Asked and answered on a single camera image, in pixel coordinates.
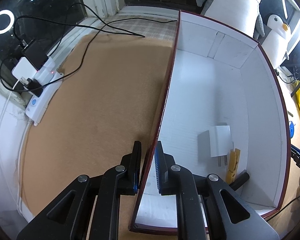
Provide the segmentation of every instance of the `penguin beak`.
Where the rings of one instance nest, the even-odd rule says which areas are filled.
[[[282,28],[287,32],[289,29],[289,26],[284,23],[284,24],[282,24]]]

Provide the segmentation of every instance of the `stuffed animal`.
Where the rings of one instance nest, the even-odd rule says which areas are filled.
[[[196,0],[197,6],[201,7],[205,1],[201,15],[230,25],[250,37],[255,29],[257,36],[264,36],[259,12],[261,0]]]
[[[289,59],[287,48],[291,39],[290,27],[279,16],[273,14],[269,17],[264,30],[265,36],[258,41],[265,50],[272,67],[277,68],[284,57]]]

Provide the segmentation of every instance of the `blue round object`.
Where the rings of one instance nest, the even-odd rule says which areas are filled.
[[[293,122],[289,121],[289,127],[290,127],[290,138],[294,135],[294,124]]]

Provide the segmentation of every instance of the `white ring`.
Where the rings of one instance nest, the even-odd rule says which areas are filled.
[[[13,15],[12,11],[2,10],[2,11],[0,11],[0,15],[2,15],[2,14],[6,14],[10,17],[10,23],[5,29],[0,30],[0,34],[6,33],[8,30],[10,30],[12,28],[12,26],[14,24],[14,15]]]

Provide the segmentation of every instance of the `silver screw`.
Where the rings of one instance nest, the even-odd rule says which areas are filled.
[[[181,168],[180,168],[179,165],[172,165],[172,166],[171,166],[171,169],[172,169],[173,171],[180,171],[180,170],[181,170]]]
[[[78,177],[78,181],[79,181],[79,182],[85,182],[85,181],[87,181],[87,179],[88,179],[88,176],[87,176],[87,175],[80,175],[80,176]]]
[[[216,175],[216,174],[210,174],[210,175],[209,175],[209,179],[210,179],[211,181],[218,181],[219,177],[218,177],[218,175]]]
[[[118,165],[115,168],[116,171],[124,171],[124,169],[125,169],[125,166],[123,166],[123,165]]]

